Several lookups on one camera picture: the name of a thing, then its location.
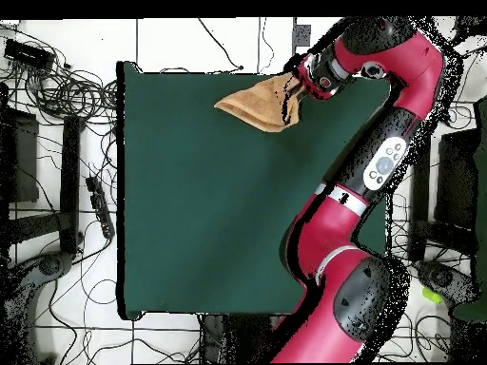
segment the red robot arm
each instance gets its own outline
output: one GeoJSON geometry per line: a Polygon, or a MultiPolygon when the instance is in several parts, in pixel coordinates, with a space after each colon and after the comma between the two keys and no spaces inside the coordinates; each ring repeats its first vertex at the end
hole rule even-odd
{"type": "Polygon", "coordinates": [[[443,66],[442,54],[407,18],[366,17],[297,68],[302,86],[318,100],[334,96],[357,73],[384,78],[400,91],[391,91],[391,97],[399,96],[361,128],[351,151],[332,165],[285,236],[282,259],[305,294],[295,314],[275,329],[289,335],[272,362],[350,362],[374,331],[390,272],[360,250],[352,234],[433,109],[443,66]],[[306,310],[307,319],[293,323],[306,310]]]}

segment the white label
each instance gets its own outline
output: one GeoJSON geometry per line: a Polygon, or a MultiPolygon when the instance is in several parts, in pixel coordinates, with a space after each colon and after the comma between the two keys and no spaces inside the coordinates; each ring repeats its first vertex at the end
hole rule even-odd
{"type": "Polygon", "coordinates": [[[406,153],[406,142],[401,137],[386,139],[363,171],[363,182],[370,190],[379,190],[396,169],[406,153]]]}

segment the green cloth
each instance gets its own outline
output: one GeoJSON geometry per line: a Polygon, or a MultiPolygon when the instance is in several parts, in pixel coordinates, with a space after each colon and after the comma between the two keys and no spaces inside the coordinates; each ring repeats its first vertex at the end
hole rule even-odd
{"type": "MultiPolygon", "coordinates": [[[[130,311],[289,313],[301,286],[279,260],[290,222],[388,96],[360,80],[264,134],[214,108],[266,76],[142,74],[125,63],[125,304],[130,311]]],[[[385,249],[385,204],[361,229],[385,249]]]]}

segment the yellow object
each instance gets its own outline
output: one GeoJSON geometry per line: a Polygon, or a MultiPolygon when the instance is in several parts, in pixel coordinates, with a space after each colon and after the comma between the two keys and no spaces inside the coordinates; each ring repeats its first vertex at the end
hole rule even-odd
{"type": "Polygon", "coordinates": [[[300,120],[298,93],[288,95],[298,85],[292,73],[274,76],[224,97],[215,107],[262,131],[279,133],[300,120]],[[289,99],[284,119],[282,106],[286,98],[289,99]]]}
{"type": "Polygon", "coordinates": [[[429,288],[423,287],[422,295],[435,303],[441,303],[441,295],[434,293],[429,288]]]}

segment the power strip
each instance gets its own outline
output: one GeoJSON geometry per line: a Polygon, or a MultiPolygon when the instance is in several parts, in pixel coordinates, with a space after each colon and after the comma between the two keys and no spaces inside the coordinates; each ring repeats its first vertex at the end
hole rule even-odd
{"type": "Polygon", "coordinates": [[[111,221],[111,216],[108,211],[107,199],[103,190],[102,183],[96,177],[87,178],[88,192],[93,193],[90,197],[91,207],[95,210],[96,217],[102,225],[103,236],[107,240],[112,240],[115,236],[115,227],[111,221]]]}

